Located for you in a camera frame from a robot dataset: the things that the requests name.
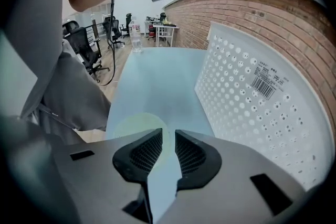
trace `white desk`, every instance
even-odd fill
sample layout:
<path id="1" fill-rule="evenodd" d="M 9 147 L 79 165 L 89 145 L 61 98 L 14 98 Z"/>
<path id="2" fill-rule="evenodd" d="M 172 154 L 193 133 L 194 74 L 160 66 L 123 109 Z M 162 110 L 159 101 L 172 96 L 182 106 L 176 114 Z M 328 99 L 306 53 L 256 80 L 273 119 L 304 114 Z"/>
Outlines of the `white desk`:
<path id="1" fill-rule="evenodd" d="M 153 25 L 156 28 L 156 46 L 159 46 L 159 38 L 164 37 L 166 39 L 166 46 L 167 46 L 167 38 L 171 38 L 170 46 L 173 46 L 173 38 L 174 38 L 174 31 L 178 29 L 177 26 L 166 26 L 166 25 Z"/>
<path id="2" fill-rule="evenodd" d="M 147 34 L 149 34 L 149 25 L 152 23 L 153 25 L 154 24 L 159 24 L 159 23 L 161 23 L 159 20 L 152 20 L 152 21 L 150 21 L 150 20 L 146 20 L 146 21 L 144 21 L 144 23 L 145 23 L 145 37 L 148 37 L 147 36 Z"/>

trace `black rectangular slot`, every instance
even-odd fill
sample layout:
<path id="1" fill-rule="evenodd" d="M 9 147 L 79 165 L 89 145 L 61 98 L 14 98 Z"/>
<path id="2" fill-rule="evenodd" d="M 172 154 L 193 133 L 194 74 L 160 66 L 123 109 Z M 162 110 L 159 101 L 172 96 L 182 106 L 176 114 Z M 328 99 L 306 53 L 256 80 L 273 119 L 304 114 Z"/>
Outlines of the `black rectangular slot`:
<path id="1" fill-rule="evenodd" d="M 292 204 L 286 194 L 266 174 L 255 175 L 250 179 L 274 216 Z"/>
<path id="2" fill-rule="evenodd" d="M 123 208 L 123 211 L 131 216 L 140 219 L 145 223 L 150 223 L 147 215 L 145 201 L 132 201 Z"/>
<path id="3" fill-rule="evenodd" d="M 94 155 L 92 151 L 82 151 L 82 152 L 70 154 L 70 157 L 72 158 L 73 161 L 77 161 L 78 159 L 83 159 L 91 155 Z"/>

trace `black cable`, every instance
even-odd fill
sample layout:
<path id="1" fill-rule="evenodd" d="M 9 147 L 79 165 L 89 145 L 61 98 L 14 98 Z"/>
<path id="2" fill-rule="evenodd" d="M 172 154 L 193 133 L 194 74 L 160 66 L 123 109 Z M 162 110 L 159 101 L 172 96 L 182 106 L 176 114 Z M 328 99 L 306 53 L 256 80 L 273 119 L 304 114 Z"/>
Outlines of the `black cable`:
<path id="1" fill-rule="evenodd" d="M 114 78 L 114 75 L 115 75 L 115 73 L 116 73 L 116 55 L 115 55 L 115 47 L 114 47 L 114 44 L 113 44 L 113 41 L 111 40 L 111 29 L 112 29 L 112 21 L 113 21 L 113 11 L 114 11 L 114 0 L 111 0 L 111 9 L 110 9 L 110 23 L 109 23 L 109 31 L 108 31 L 108 33 L 106 33 L 107 34 L 107 43 L 108 43 L 108 45 L 111 47 L 111 49 L 112 49 L 112 55 L 113 55 L 113 75 L 112 75 L 112 78 L 109 80 L 109 82 L 108 83 L 106 83 L 106 84 L 104 84 L 104 85 L 99 85 L 99 86 L 101 86 L 101 87 L 103 87 L 103 86 L 106 86 L 106 85 L 108 85 L 108 84 L 110 84 L 111 83 L 111 81 L 113 80 L 113 78 Z"/>

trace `plastic bottle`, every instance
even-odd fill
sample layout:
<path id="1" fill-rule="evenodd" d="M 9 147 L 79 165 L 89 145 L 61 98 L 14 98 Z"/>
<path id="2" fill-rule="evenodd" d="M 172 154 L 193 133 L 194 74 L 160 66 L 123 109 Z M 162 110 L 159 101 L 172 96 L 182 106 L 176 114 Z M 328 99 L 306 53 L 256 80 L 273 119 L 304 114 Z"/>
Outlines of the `plastic bottle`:
<path id="1" fill-rule="evenodd" d="M 136 20 L 135 16 L 131 17 L 131 22 L 128 27 L 129 27 L 130 38 L 131 38 L 132 47 L 133 47 L 132 51 L 142 52 L 140 24 Z"/>

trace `light blue surface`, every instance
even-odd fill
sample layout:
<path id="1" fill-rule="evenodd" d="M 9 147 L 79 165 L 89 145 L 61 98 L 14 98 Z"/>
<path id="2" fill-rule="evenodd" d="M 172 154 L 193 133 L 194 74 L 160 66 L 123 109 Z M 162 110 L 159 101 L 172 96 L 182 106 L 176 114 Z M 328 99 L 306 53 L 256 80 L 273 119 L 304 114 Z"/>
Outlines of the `light blue surface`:
<path id="1" fill-rule="evenodd" d="M 116 126 L 136 113 L 158 116 L 176 129 L 214 136 L 194 87 L 205 50 L 144 48 L 131 53 L 118 82 L 107 123 L 107 139 Z"/>

